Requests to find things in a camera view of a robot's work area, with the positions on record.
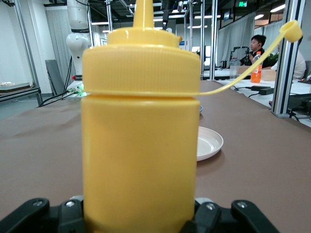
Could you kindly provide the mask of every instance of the floor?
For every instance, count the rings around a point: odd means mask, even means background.
[[[0,102],[0,120],[34,109],[37,106],[38,101],[35,95]]]

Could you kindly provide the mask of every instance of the white wall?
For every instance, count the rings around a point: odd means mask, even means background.
[[[45,16],[44,3],[49,3],[49,1],[20,1],[20,6],[41,91],[42,93],[50,93],[52,91],[44,60],[55,59],[55,56],[51,49],[52,42]]]
[[[31,52],[42,93],[50,93],[51,87],[45,60],[55,59],[44,5],[49,0],[19,1]],[[31,73],[24,48],[23,37],[15,7],[0,2],[0,82],[29,82]]]
[[[0,82],[32,84],[14,7],[0,2]]]
[[[303,57],[306,61],[311,60],[311,0],[306,1],[306,6],[302,16],[303,40],[299,46]]]
[[[200,19],[194,19],[193,20],[193,26],[201,25]],[[207,25],[207,28],[204,30],[204,44],[205,46],[211,45],[211,19],[206,19],[205,25]],[[176,25],[176,35],[185,37],[185,27],[183,24],[177,24]],[[200,46],[201,45],[201,29],[200,28],[194,28],[192,29],[192,43],[193,46]],[[187,50],[189,50],[190,46],[190,29],[187,28]]]

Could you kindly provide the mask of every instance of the white curtain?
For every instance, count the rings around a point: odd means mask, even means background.
[[[217,65],[220,65],[221,61],[229,61],[230,53],[234,47],[250,46],[254,33],[255,16],[255,12],[250,13],[228,26],[219,29]],[[233,56],[241,59],[245,56],[245,50],[236,50]]]
[[[46,7],[45,10],[57,65],[62,80],[65,83],[71,58],[70,50],[66,45],[66,38],[71,33],[67,7],[52,6]],[[73,74],[75,74],[75,69],[72,63],[70,77]]]
[[[254,35],[263,35],[263,27],[255,28]]]
[[[263,28],[263,34],[267,37],[266,43],[263,48],[268,48],[279,34],[279,30],[282,26],[282,20],[266,25]],[[277,47],[273,50],[273,53],[277,53]]]

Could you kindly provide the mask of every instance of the person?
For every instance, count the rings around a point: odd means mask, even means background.
[[[300,45],[302,41],[302,38],[298,41],[298,46]],[[277,51],[280,51],[280,44],[277,47]],[[277,70],[277,65],[278,62],[274,64],[272,67],[266,67],[265,69],[272,69],[272,70]],[[305,71],[306,71],[306,61],[303,55],[301,54],[300,50],[298,49],[297,51],[297,57],[296,57],[296,63],[295,63],[295,68],[294,68],[294,74],[293,74],[293,79],[302,79]]]
[[[257,55],[258,51],[260,51],[261,55],[263,55],[264,49],[262,47],[264,46],[266,39],[267,37],[264,35],[255,35],[252,37],[250,45],[252,51],[240,60],[241,65],[251,66],[253,64],[253,59]],[[267,67],[266,60],[264,60],[262,63],[262,68],[265,67]]]

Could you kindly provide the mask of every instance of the cable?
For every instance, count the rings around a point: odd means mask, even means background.
[[[238,91],[238,90],[240,90],[242,88],[247,88],[247,86],[235,88],[234,91]]]
[[[290,114],[290,118],[295,117],[295,119],[296,119],[298,122],[300,122],[299,119],[298,119],[298,117],[296,116],[296,113],[294,113],[294,111],[297,111],[297,110],[299,110],[299,109],[294,109],[294,108],[293,108],[293,109],[289,112],[289,114]]]
[[[68,87],[71,66],[72,66],[72,57],[70,57],[69,66],[68,66],[68,71],[67,71],[67,76],[66,76],[66,81],[65,81],[65,86],[64,86],[64,91],[63,92],[65,92],[67,87]]]
[[[79,94],[79,91],[75,91],[75,92],[73,92],[73,93],[71,93],[71,94],[69,94],[69,95],[67,95],[67,96],[63,96],[63,97],[61,97],[61,98],[59,98],[59,99],[57,99],[57,100],[55,100],[55,101],[52,101],[52,102],[50,102],[50,103],[47,103],[47,104],[44,104],[44,105],[39,105],[38,108],[47,106],[47,105],[49,105],[49,104],[51,104],[51,103],[55,103],[55,102],[57,102],[57,101],[59,101],[59,100],[62,100],[62,99],[64,99],[64,98],[68,97],[68,96],[71,96],[71,95],[73,95],[73,94]]]
[[[255,95],[259,95],[259,92],[258,92],[257,94],[252,94],[252,95],[250,95],[249,98],[250,98],[251,96],[255,96]]]
[[[76,2],[80,3],[81,5],[88,6],[88,4],[84,4],[83,2],[80,2],[78,0],[76,0]]]
[[[50,98],[47,98],[46,100],[44,100],[44,101],[42,101],[42,102],[40,103],[40,105],[38,106],[38,108],[41,107],[46,101],[49,101],[49,100],[52,100],[52,99],[54,99],[54,98],[56,98],[56,97],[62,96],[63,94],[66,94],[67,92],[68,92],[68,91],[65,91],[65,92],[63,92],[63,93],[61,93],[61,94],[58,94],[58,95],[56,95],[56,96],[52,96],[52,97],[50,97]]]

